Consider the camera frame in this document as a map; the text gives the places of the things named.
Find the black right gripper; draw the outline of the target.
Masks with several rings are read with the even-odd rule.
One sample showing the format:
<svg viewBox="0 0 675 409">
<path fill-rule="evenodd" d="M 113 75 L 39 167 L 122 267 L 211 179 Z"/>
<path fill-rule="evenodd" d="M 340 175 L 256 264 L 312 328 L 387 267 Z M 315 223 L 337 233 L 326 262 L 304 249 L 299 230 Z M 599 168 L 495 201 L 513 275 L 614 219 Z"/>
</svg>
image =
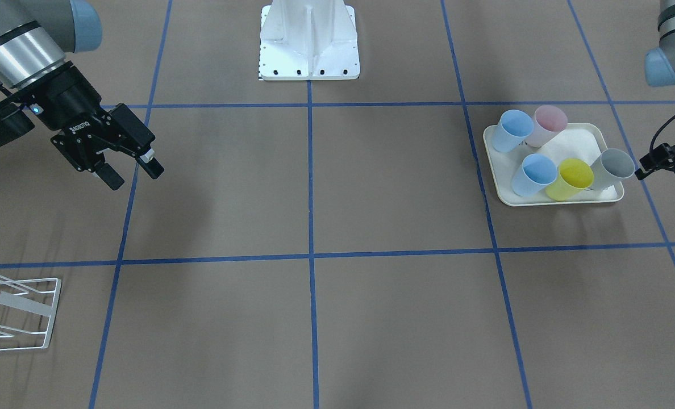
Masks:
<svg viewBox="0 0 675 409">
<path fill-rule="evenodd" d="M 124 179 L 106 162 L 104 151 L 124 153 L 156 180 L 164 167 L 151 144 L 155 135 L 124 103 L 107 111 L 93 85 L 72 63 L 65 63 L 32 85 L 28 105 L 57 135 L 52 138 L 78 171 L 96 173 L 109 189 L 119 190 Z"/>
</svg>

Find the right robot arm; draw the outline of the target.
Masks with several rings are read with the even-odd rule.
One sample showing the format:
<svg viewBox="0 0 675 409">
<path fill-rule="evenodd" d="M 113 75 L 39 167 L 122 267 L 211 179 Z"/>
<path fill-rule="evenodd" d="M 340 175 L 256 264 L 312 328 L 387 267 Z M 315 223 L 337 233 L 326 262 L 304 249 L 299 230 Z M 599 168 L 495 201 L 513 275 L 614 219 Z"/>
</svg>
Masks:
<svg viewBox="0 0 675 409">
<path fill-rule="evenodd" d="M 128 155 L 153 179 L 163 174 L 151 147 L 153 132 L 125 104 L 112 110 L 69 53 L 98 49 L 103 26 L 87 1 L 0 1 L 0 147 L 34 124 L 34 114 L 55 132 L 52 145 L 75 168 L 96 174 L 110 189 L 123 178 L 105 152 Z"/>
</svg>

